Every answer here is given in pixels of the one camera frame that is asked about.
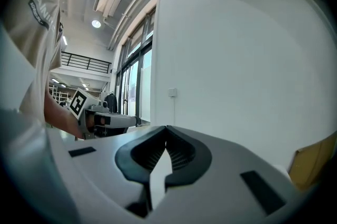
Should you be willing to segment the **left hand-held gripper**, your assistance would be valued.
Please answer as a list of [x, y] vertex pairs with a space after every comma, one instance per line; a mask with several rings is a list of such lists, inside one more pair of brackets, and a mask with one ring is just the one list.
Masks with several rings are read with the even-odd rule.
[[[76, 117], [84, 139], [111, 137], [127, 132], [129, 127], [137, 126], [134, 116], [111, 113], [107, 102], [93, 97], [88, 92], [78, 88], [68, 107]], [[86, 116], [94, 115], [95, 125], [86, 127]]]

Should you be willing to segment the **black window frame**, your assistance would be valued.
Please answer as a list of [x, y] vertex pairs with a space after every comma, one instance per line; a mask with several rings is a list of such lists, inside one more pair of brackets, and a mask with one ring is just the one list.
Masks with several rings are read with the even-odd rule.
[[117, 65], [115, 93], [117, 112], [134, 116], [137, 125], [149, 125], [152, 39], [156, 8], [153, 7], [122, 42]]

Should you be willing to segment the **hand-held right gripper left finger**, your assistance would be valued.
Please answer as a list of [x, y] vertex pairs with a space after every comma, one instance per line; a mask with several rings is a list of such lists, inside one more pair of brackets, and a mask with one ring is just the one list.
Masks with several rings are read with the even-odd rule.
[[115, 162], [123, 145], [156, 130], [138, 127], [126, 134], [84, 141], [64, 141], [49, 131], [52, 154], [81, 218], [145, 218], [149, 213], [143, 185], [127, 180]]

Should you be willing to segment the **black balcony railing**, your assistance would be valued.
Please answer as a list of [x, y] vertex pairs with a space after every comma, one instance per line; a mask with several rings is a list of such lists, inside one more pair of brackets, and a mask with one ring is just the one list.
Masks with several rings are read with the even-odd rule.
[[65, 66], [104, 74], [108, 74], [111, 65], [107, 61], [68, 52], [61, 52], [61, 62]]

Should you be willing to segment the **hanging dark garment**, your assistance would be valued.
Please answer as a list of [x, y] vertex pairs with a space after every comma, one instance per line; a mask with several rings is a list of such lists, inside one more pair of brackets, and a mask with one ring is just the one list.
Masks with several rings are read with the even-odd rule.
[[108, 94], [104, 101], [107, 102], [107, 108], [111, 113], [117, 113], [117, 98], [113, 92]]

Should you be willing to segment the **person's left forearm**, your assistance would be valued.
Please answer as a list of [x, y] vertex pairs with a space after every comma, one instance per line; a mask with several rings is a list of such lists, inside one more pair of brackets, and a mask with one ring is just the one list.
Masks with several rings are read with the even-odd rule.
[[44, 97], [44, 117], [45, 121], [51, 126], [63, 130], [79, 139], [83, 138], [76, 117], [53, 99], [48, 88], [45, 90]]

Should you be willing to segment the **large leaning cardboard sheet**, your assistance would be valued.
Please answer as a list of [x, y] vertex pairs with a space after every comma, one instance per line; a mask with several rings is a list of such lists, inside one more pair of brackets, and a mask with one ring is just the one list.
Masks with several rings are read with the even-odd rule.
[[337, 131], [327, 138], [296, 151], [289, 170], [294, 185], [301, 191], [315, 185], [333, 156], [337, 142]]

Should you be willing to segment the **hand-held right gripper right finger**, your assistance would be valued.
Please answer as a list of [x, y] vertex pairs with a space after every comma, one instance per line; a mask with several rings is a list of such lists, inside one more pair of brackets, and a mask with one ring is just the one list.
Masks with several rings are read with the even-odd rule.
[[268, 217], [292, 199], [289, 179], [247, 148], [173, 126], [166, 133], [167, 217]]

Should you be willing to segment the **person's beige shirt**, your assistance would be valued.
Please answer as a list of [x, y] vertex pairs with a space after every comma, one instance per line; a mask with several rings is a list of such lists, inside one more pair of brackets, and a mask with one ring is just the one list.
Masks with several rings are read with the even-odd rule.
[[61, 65], [60, 0], [9, 0], [4, 26], [36, 74], [20, 111], [45, 123], [44, 100], [50, 70]]

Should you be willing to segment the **ceiling air conditioner unit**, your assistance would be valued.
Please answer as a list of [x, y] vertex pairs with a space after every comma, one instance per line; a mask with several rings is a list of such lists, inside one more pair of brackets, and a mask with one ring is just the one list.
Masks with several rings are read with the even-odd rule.
[[113, 17], [122, 0], [95, 0], [93, 11], [101, 12], [104, 18]]

